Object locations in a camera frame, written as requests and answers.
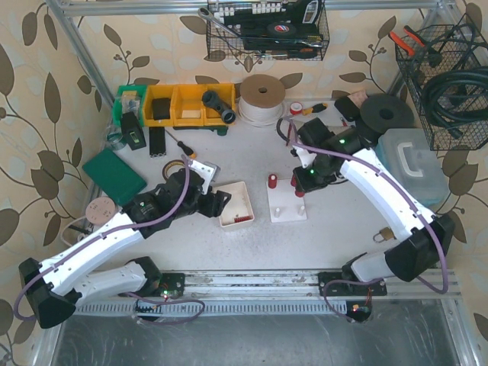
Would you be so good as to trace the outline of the white parts tray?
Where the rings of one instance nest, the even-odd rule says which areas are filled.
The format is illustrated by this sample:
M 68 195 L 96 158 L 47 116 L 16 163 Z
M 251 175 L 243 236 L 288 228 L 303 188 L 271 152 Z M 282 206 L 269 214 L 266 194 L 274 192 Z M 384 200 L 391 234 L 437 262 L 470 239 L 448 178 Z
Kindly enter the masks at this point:
M 254 220 L 234 223 L 234 218 L 236 217 L 252 216 L 255 219 L 249 193 L 244 181 L 217 186 L 213 191 L 225 191 L 232 195 L 230 202 L 225 206 L 222 214 L 219 216 L 220 227 L 224 231 L 230 232 L 245 229 L 252 225 Z

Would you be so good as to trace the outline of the brown tape roll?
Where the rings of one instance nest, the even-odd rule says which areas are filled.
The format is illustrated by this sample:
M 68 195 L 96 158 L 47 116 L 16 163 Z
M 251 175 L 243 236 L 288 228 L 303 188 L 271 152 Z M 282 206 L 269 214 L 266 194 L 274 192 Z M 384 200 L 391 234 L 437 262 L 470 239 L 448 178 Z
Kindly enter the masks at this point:
M 162 169 L 162 177 L 165 180 L 169 179 L 169 176 L 170 176 L 169 172 L 174 167 L 185 167 L 185 163 L 183 160 L 180 160 L 180 159 L 174 159 L 174 160 L 167 162 Z

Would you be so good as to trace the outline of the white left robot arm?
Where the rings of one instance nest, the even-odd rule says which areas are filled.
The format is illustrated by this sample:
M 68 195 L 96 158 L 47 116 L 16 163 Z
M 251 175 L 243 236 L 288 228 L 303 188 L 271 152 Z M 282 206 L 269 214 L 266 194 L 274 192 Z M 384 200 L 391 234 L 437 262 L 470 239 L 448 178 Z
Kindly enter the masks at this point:
M 210 182 L 183 168 L 153 190 L 136 195 L 106 224 L 64 252 L 19 266 L 22 290 L 14 302 L 20 320 L 22 299 L 33 311 L 30 321 L 49 329 L 67 320 L 87 302 L 118 294 L 154 297 L 162 294 L 161 272 L 148 257 L 130 260 L 120 268 L 96 269 L 122 250 L 169 228 L 173 221 L 192 214 L 213 218 L 222 214 L 232 195 L 213 191 Z

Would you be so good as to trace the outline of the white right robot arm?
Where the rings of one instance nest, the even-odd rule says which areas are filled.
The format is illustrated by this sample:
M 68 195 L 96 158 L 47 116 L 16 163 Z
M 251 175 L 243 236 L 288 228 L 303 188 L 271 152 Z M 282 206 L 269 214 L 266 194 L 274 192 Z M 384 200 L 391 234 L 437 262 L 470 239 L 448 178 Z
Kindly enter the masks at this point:
M 302 127 L 289 122 L 288 142 L 300 160 L 294 170 L 297 190 L 303 193 L 331 185 L 337 175 L 351 182 L 374 205 L 392 229 L 398 243 L 384 251 L 366 252 L 349 261 L 345 279 L 373 284 L 396 277 L 405 282 L 421 279 L 431 290 L 448 291 L 446 255 L 454 234 L 454 221 L 435 215 L 420 204 L 381 163 L 376 152 L 350 127 L 339 134 L 315 118 Z M 441 287 L 422 279 L 435 264 L 441 266 Z

